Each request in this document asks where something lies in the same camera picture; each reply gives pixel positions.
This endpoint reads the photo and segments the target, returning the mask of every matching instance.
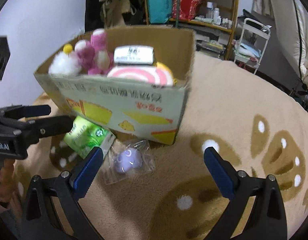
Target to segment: pink and white striped toy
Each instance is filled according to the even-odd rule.
[[[114,67],[107,77],[133,79],[161,86],[174,85],[174,78],[169,71],[149,66]]]

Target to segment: white fluffy pom-pom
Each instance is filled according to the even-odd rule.
[[[57,54],[48,69],[49,74],[78,75],[81,71],[78,59],[64,52]]]

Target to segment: metal screw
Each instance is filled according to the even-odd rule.
[[[13,134],[14,134],[14,135],[20,135],[21,133],[22,133],[21,130],[15,130],[15,131],[13,131]]]
[[[270,180],[270,181],[275,181],[275,176],[272,175],[272,174],[270,174],[270,175],[269,175],[269,180]]]
[[[61,173],[61,176],[62,176],[62,178],[67,178],[68,176],[69,176],[69,172],[68,171],[63,171],[62,173]]]
[[[35,175],[35,176],[33,177],[33,181],[38,181],[40,178],[41,178],[40,176]]]
[[[238,175],[242,178],[246,177],[246,172],[245,171],[238,171]]]

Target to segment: blue gripper pad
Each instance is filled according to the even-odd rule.
[[[70,185],[74,189],[73,197],[76,201],[85,197],[102,163],[103,151],[99,147],[94,147],[71,171]]]
[[[205,149],[204,162],[222,196],[230,200],[233,199],[234,183],[222,166],[225,161],[218,155],[213,147]]]

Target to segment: clear plastic bag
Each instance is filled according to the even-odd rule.
[[[114,144],[102,165],[105,184],[113,184],[155,169],[153,156],[148,153],[148,140],[130,140]]]

